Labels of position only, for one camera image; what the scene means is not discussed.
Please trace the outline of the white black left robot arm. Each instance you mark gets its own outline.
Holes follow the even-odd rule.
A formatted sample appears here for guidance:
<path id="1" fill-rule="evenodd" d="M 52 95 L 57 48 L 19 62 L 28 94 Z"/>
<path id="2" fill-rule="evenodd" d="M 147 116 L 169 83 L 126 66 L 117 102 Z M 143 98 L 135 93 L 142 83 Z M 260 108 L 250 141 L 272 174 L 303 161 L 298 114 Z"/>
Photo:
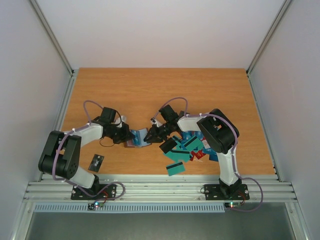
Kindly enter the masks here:
<path id="1" fill-rule="evenodd" d="M 103 189 L 97 175 L 79 166 L 81 148 L 93 141 L 109 138 L 121 144 L 134 138 L 120 113 L 103 107 L 101 114 L 84 126 L 49 133 L 38 162 L 38 169 L 55 181 L 65 181 L 77 187 L 89 199 L 96 199 Z"/>

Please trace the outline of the brown leather card holder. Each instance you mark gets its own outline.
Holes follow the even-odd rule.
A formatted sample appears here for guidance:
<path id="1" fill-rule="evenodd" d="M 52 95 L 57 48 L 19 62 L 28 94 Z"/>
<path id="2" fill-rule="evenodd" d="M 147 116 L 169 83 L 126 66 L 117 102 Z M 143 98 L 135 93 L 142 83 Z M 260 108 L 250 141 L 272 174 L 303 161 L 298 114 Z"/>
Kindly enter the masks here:
<path id="1" fill-rule="evenodd" d="M 147 136 L 148 128 L 142 128 L 139 130 L 131 129 L 130 132 L 133 134 L 133 138 L 124 143 L 126 148 L 143 148 L 151 145 L 151 143 L 144 140 Z"/>

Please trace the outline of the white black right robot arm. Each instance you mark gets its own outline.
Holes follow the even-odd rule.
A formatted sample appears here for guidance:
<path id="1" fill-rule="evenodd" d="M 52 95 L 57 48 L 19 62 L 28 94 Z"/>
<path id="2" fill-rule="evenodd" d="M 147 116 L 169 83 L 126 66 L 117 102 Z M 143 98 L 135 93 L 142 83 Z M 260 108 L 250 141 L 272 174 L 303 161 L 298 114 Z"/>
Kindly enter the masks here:
<path id="1" fill-rule="evenodd" d="M 144 137 L 148 144 L 160 143 L 164 154 L 191 155 L 202 141 L 195 136 L 185 143 L 175 136 L 174 132 L 201 132 L 210 148 L 216 152 L 220 175 L 218 192 L 223 199 L 234 197 L 242 184 L 237 170 L 235 151 L 239 136 L 238 129 L 217 108 L 209 113 L 192 115 L 186 111 L 175 112 L 167 104 L 158 111 L 165 120 L 159 123 L 155 117 L 151 119 L 152 126 Z"/>

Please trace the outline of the blue VIP chip card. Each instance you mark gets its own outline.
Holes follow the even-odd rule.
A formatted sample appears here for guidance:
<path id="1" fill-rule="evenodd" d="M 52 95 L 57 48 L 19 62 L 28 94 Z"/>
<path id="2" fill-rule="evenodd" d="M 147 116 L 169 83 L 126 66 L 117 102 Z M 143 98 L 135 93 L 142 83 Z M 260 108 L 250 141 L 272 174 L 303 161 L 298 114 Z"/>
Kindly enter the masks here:
<path id="1" fill-rule="evenodd" d="M 134 135 L 135 138 L 132 140 L 132 144 L 134 146 L 140 146 L 141 145 L 141 138 L 140 138 L 140 132 L 138 130 L 130 130 Z"/>

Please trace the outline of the teal magnetic stripe card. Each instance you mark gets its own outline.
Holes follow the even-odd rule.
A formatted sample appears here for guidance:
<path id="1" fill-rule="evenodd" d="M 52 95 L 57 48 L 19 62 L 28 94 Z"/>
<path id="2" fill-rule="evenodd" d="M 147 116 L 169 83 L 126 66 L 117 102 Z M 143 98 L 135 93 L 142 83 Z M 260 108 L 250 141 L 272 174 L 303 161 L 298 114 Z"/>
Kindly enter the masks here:
<path id="1" fill-rule="evenodd" d="M 182 150 L 180 148 L 171 149 L 167 153 L 164 153 L 164 155 L 176 163 L 177 162 L 188 162 L 191 158 L 191 154 L 189 151 Z"/>

